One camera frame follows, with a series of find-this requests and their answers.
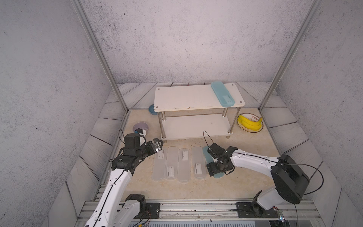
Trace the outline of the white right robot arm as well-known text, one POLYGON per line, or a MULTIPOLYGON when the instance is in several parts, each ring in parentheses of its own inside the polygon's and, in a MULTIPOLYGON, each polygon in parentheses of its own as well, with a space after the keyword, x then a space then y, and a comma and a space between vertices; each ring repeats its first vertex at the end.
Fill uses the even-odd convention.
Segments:
POLYGON ((207 163, 210 176, 219 173, 226 175, 237 167, 246 168, 270 177, 274 185, 261 190, 253 198, 252 210, 258 215, 284 202, 299 204, 310 183, 307 174, 288 155, 264 157, 252 154, 237 147, 224 149, 213 143, 207 146, 207 153, 212 161, 207 163))

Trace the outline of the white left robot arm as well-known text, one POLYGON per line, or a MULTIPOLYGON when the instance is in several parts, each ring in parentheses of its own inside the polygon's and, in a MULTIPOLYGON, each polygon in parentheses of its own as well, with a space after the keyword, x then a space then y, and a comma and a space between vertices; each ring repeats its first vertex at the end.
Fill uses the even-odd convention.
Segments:
POLYGON ((136 167, 145 158, 163 149, 162 140, 155 138, 140 144, 140 137, 145 138, 142 135, 137 136, 136 145, 125 142, 118 156, 113 159, 105 191, 93 214, 86 222, 86 227, 127 227, 135 218, 143 218, 147 214, 145 196, 141 194, 129 195, 121 210, 117 211, 136 167))

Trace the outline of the teal pencil case with label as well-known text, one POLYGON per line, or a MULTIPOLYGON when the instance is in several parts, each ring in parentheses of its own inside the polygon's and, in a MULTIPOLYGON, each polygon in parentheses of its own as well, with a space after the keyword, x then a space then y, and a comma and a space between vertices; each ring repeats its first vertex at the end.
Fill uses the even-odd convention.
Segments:
POLYGON ((221 81, 212 82, 211 87, 222 107, 234 106, 235 101, 232 95, 221 81))

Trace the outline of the plain teal pencil case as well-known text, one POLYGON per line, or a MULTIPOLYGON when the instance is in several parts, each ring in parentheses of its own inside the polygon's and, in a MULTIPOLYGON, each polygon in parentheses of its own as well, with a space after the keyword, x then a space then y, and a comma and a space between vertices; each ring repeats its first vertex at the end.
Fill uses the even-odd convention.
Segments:
MULTIPOLYGON (((208 146, 203 147, 203 154, 206 160, 206 163, 212 163, 214 162, 214 159, 212 158, 212 156, 208 153, 208 146)), ((214 174, 213 177, 214 178, 222 178, 225 175, 225 173, 218 173, 218 174, 214 174)))

